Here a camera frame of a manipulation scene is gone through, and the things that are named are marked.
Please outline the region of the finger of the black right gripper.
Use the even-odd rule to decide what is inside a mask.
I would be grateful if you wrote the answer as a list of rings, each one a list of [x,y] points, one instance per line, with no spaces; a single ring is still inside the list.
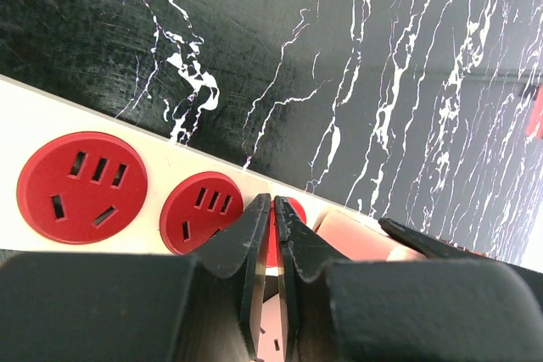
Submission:
[[[458,248],[439,239],[432,238],[424,233],[412,229],[409,226],[404,226],[400,222],[390,218],[380,218],[378,223],[381,229],[394,240],[411,249],[414,249],[429,259],[472,259],[494,262],[497,261],[496,259],[485,257],[482,254],[477,254],[463,248]],[[500,260],[497,262],[512,268],[527,282],[529,286],[542,285],[541,272],[525,269],[524,267],[508,264],[507,262]]]

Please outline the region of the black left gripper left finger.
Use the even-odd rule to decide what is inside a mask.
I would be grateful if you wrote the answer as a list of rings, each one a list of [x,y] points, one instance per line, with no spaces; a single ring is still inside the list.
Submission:
[[[18,253],[1,267],[4,361],[251,361],[271,197],[181,256]]]

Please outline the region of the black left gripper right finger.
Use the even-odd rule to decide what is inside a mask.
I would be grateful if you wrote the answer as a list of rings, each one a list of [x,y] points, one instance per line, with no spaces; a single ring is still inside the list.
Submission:
[[[497,261],[348,259],[274,201],[287,361],[539,361],[542,285]]]

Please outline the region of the red block on right arm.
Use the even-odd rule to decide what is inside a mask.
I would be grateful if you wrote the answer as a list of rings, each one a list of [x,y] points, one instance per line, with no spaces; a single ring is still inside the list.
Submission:
[[[531,136],[536,139],[541,139],[543,135],[543,86],[539,86],[535,94],[535,103],[531,109],[529,122],[525,128],[526,136]]]

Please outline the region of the beige power strip red sockets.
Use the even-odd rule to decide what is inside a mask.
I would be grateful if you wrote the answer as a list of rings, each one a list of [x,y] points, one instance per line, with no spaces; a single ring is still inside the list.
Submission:
[[[16,187],[31,155],[53,139],[78,131],[116,136],[133,147],[148,175],[146,199],[126,228],[101,242],[69,245],[34,231],[22,218]],[[257,194],[296,199],[310,228],[331,212],[342,213],[359,227],[379,233],[378,222],[342,205],[320,198],[252,170],[218,159],[194,148],[175,144],[120,120],[56,97],[7,76],[1,78],[1,247],[14,251],[156,253],[167,254],[159,232],[160,213],[174,187],[191,175],[215,171],[231,178],[245,203]]]

